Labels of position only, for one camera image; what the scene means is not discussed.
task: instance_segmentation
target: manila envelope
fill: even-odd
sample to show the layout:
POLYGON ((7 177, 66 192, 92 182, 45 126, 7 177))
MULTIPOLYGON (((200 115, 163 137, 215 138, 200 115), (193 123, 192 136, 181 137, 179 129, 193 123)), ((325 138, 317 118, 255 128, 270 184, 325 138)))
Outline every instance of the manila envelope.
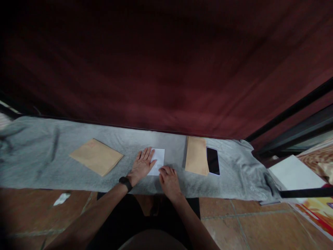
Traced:
POLYGON ((208 175, 209 169, 205 139, 191 136, 187 137, 185 171, 205 176, 208 175))
POLYGON ((69 155, 101 176, 110 172, 123 157, 98 140, 91 139, 69 155))

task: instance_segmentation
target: black shorts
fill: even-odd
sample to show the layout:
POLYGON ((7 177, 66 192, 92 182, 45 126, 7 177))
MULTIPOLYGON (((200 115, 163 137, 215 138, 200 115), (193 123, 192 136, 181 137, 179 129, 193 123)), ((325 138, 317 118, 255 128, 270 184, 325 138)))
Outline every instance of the black shorts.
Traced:
MULTIPOLYGON (((97 200, 104 194, 98 193, 97 200)), ((200 219, 199 198, 187 201, 200 219)), ((131 237, 147 229, 163 230, 187 249, 193 249, 186 229, 169 199, 162 199, 157 216, 144 216, 139 202, 131 194, 127 194, 118 203, 87 249, 116 250, 131 237)))

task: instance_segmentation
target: smartphone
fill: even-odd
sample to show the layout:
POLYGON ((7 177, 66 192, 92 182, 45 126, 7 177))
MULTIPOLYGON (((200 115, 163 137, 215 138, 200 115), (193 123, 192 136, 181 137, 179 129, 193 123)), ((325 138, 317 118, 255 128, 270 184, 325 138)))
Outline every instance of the smartphone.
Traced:
POLYGON ((207 162, 209 172, 214 175, 220 175, 219 157, 216 149, 207 147, 207 162))

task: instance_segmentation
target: wristwatch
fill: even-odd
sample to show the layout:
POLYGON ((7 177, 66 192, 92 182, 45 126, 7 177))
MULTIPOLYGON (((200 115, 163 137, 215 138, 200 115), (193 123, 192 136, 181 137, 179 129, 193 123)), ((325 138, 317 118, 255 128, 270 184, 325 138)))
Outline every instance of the wristwatch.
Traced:
POLYGON ((128 189, 127 192, 131 191, 133 188, 131 183, 129 182, 129 180, 126 177, 121 177, 119 179, 119 183, 124 184, 127 187, 127 189, 128 189))

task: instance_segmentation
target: forearm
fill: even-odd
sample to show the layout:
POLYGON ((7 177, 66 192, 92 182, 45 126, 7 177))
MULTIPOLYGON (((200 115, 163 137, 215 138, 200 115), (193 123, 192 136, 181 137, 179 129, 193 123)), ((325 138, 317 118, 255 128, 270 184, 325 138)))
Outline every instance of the forearm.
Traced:
POLYGON ((77 218, 46 249, 72 249, 73 246, 84 248, 126 193, 127 187, 123 184, 117 184, 77 218))
POLYGON ((194 249, 219 249, 183 195, 172 201, 172 204, 186 228, 194 249))

